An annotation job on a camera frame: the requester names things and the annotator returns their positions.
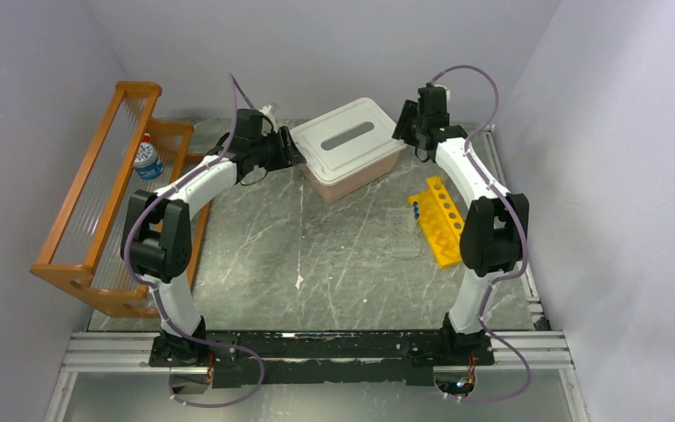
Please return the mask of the white bin lid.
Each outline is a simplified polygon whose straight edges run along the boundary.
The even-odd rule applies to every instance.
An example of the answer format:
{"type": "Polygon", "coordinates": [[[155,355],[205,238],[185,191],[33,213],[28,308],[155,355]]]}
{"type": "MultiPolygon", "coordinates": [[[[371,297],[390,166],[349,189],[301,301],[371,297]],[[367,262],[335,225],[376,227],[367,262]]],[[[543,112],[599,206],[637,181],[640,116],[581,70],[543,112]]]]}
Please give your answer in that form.
{"type": "Polygon", "coordinates": [[[370,98],[359,98],[291,130],[317,179],[332,185],[405,148],[395,122],[370,98]]]}

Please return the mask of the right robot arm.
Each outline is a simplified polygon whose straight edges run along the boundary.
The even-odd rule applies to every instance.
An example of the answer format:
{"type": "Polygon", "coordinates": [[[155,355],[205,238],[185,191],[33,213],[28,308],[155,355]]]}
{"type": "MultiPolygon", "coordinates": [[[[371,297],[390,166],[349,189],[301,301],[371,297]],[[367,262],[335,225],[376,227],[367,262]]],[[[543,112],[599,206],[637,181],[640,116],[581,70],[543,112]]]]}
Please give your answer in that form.
{"type": "Polygon", "coordinates": [[[439,353],[462,363],[483,343],[484,314],[503,280],[516,277],[525,261],[529,201],[511,193],[484,168],[465,130],[450,122],[443,85],[428,83],[404,103],[393,137],[423,151],[454,184],[467,213],[459,215],[442,182],[410,200],[427,240],[456,252],[465,273],[458,297],[446,313],[439,353]]]}

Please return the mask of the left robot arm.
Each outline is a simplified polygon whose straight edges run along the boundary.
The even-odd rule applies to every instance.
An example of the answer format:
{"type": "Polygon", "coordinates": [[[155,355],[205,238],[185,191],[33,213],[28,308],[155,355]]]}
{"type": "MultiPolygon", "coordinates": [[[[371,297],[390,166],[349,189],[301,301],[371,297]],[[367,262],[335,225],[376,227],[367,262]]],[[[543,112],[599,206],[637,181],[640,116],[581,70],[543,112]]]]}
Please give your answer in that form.
{"type": "Polygon", "coordinates": [[[194,366],[212,352],[186,278],[193,217],[254,170],[279,171],[304,161],[288,128],[276,125],[274,105],[243,108],[233,129],[191,170],[153,192],[131,194],[120,255],[133,280],[152,295],[160,316],[152,361],[194,366]]]}

